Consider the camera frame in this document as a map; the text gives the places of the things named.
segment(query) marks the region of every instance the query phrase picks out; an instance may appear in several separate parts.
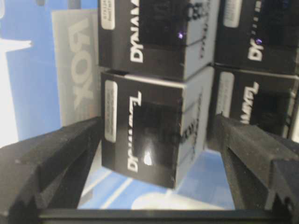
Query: black box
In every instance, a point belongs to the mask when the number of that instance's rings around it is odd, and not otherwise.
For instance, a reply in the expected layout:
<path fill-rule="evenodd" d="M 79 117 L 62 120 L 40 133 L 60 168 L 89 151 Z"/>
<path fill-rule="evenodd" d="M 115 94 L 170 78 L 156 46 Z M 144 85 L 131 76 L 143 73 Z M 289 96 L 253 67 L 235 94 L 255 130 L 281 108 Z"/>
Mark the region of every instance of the black box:
<path fill-rule="evenodd" d="M 296 75 L 298 47 L 298 0 L 221 1 L 216 64 Z"/>
<path fill-rule="evenodd" d="M 100 66 L 186 80 L 212 62 L 219 0 L 99 0 Z"/>
<path fill-rule="evenodd" d="M 214 69 L 186 83 L 102 73 L 102 165 L 168 188 L 203 150 Z"/>
<path fill-rule="evenodd" d="M 208 128 L 209 146 L 214 147 L 214 117 L 221 114 L 244 124 L 290 137 L 299 78 L 215 67 Z"/>

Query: product box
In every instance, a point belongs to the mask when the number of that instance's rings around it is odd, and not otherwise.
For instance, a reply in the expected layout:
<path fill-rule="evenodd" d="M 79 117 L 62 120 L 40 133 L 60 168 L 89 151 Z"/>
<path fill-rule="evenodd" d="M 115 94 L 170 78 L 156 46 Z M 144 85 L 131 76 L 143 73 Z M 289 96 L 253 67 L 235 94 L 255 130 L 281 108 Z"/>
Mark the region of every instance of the product box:
<path fill-rule="evenodd" d="M 291 138 L 298 85 L 297 76 L 216 66 L 207 136 L 209 146 L 213 147 L 213 138 L 217 138 L 213 135 L 216 114 Z"/>
<path fill-rule="evenodd" d="M 212 62 L 220 0 L 99 0 L 100 65 L 186 80 Z"/>
<path fill-rule="evenodd" d="M 298 0 L 221 1 L 216 64 L 296 75 L 298 47 Z"/>
<path fill-rule="evenodd" d="M 102 165 L 174 188 L 203 150 L 214 69 L 179 83 L 102 73 Z"/>

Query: white surface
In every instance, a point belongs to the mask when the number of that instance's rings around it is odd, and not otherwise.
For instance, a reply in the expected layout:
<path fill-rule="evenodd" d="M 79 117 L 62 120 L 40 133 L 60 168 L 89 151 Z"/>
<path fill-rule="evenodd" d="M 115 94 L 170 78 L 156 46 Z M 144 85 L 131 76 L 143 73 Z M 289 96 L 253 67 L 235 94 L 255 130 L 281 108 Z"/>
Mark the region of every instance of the white surface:
<path fill-rule="evenodd" d="M 192 104 L 197 102 L 199 94 L 201 93 L 200 88 L 210 88 L 210 85 L 213 82 L 213 77 L 214 68 L 208 66 L 188 80 L 183 93 L 184 101 L 182 111 L 185 111 Z"/>
<path fill-rule="evenodd" d="M 143 83 L 150 83 L 150 84 L 155 84 L 155 85 L 162 85 L 162 86 L 168 86 L 168 87 L 173 87 L 173 88 L 181 88 L 183 89 L 185 84 L 179 83 L 179 82 L 173 82 L 173 81 L 167 81 L 167 80 L 162 80 L 162 79 L 157 79 L 157 78 L 151 78 L 151 77 L 141 77 L 141 76 L 136 76 L 136 75 L 125 75 L 127 79 L 135 80 L 138 82 L 143 82 Z"/>
<path fill-rule="evenodd" d="M 210 2 L 211 12 L 208 19 L 206 39 L 186 47 L 184 67 L 186 79 L 213 61 L 219 4 L 220 0 L 211 0 Z"/>
<path fill-rule="evenodd" d="M 292 132 L 292 140 L 299 143 L 299 113 L 297 112 L 294 130 Z"/>
<path fill-rule="evenodd" d="M 262 72 L 262 71 L 250 71 L 250 70 L 244 70 L 244 69 L 240 69 L 239 71 L 240 72 L 245 72 L 245 73 L 252 73 L 252 74 L 262 75 L 262 76 L 272 76 L 272 77 L 277 77 L 277 78 L 289 78 L 289 79 L 299 80 L 299 77 L 294 76 L 294 75 L 285 75 L 285 74 L 282 75 L 282 74 L 274 74 L 274 73 L 268 73 L 268 72 Z"/>
<path fill-rule="evenodd" d="M 117 90 L 115 81 L 105 81 L 105 139 L 116 142 Z"/>
<path fill-rule="evenodd" d="M 240 23 L 241 8 L 242 0 L 227 0 L 223 25 L 229 28 L 237 28 Z"/>
<path fill-rule="evenodd" d="M 115 2 L 114 0 L 101 0 L 101 24 L 103 29 L 115 28 Z"/>
<path fill-rule="evenodd" d="M 31 47 L 31 41 L 16 41 L 0 39 L 0 147 L 18 141 L 17 125 L 15 121 L 14 102 L 9 81 L 6 52 Z"/>
<path fill-rule="evenodd" d="M 207 4 L 209 0 L 201 0 L 200 2 L 204 5 Z M 197 3 L 198 0 L 191 0 L 190 3 L 191 4 L 195 4 Z M 189 10 L 189 16 L 192 15 L 192 10 Z M 201 40 L 203 38 L 203 36 L 205 35 L 205 22 L 206 22 L 207 18 L 206 16 L 201 16 L 200 18 L 198 18 L 197 20 L 193 20 L 191 19 L 188 22 L 188 29 L 187 29 L 187 40 L 186 40 L 186 45 L 190 45 L 198 40 Z"/>
<path fill-rule="evenodd" d="M 149 193 L 137 198 L 132 205 L 134 210 L 222 210 L 223 208 L 193 199 L 174 195 Z"/>
<path fill-rule="evenodd" d="M 228 118 L 234 90 L 235 76 L 231 72 L 220 74 L 216 114 Z"/>

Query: sticker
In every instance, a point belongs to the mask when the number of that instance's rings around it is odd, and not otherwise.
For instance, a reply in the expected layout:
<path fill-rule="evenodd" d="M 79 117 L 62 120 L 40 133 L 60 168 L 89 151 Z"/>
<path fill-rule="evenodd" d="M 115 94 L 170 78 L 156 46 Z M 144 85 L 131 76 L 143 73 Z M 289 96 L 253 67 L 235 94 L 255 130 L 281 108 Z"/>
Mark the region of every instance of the sticker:
<path fill-rule="evenodd" d="M 0 19 L 2 19 L 5 15 L 5 2 L 4 0 L 0 0 Z"/>
<path fill-rule="evenodd" d="M 222 115 L 226 118 L 229 117 L 230 113 L 234 81 L 235 77 L 233 73 L 222 72 L 220 74 L 216 114 L 222 113 Z"/>
<path fill-rule="evenodd" d="M 227 0 L 224 9 L 223 25 L 230 28 L 237 28 L 240 22 L 243 0 Z"/>
<path fill-rule="evenodd" d="M 115 0 L 101 0 L 101 24 L 103 29 L 115 29 Z"/>
<path fill-rule="evenodd" d="M 105 82 L 105 138 L 112 143 L 116 142 L 117 116 L 117 83 Z"/>
<path fill-rule="evenodd" d="M 297 111 L 295 124 L 292 132 L 292 140 L 299 143 L 299 111 Z"/>

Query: white label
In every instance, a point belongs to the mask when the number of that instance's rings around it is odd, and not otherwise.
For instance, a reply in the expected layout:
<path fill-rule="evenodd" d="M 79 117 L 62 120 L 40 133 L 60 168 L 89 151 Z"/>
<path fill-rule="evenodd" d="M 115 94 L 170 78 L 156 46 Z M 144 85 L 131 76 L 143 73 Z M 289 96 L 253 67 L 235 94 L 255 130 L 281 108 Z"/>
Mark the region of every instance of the white label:
<path fill-rule="evenodd" d="M 243 0 L 227 0 L 224 9 L 223 25 L 230 28 L 237 28 L 240 22 Z"/>
<path fill-rule="evenodd" d="M 2 19 L 5 15 L 5 2 L 4 0 L 0 0 L 0 19 Z"/>
<path fill-rule="evenodd" d="M 292 140 L 299 143 L 299 111 L 296 114 L 296 120 L 294 124 L 294 129 L 292 132 Z"/>
<path fill-rule="evenodd" d="M 101 24 L 103 29 L 115 29 L 114 0 L 101 0 Z"/>
<path fill-rule="evenodd" d="M 112 143 L 116 142 L 117 117 L 117 83 L 105 82 L 105 138 Z"/>
<path fill-rule="evenodd" d="M 232 103 L 234 81 L 235 77 L 233 73 L 222 72 L 220 74 L 216 114 L 222 113 L 222 115 L 227 118 L 229 117 Z"/>

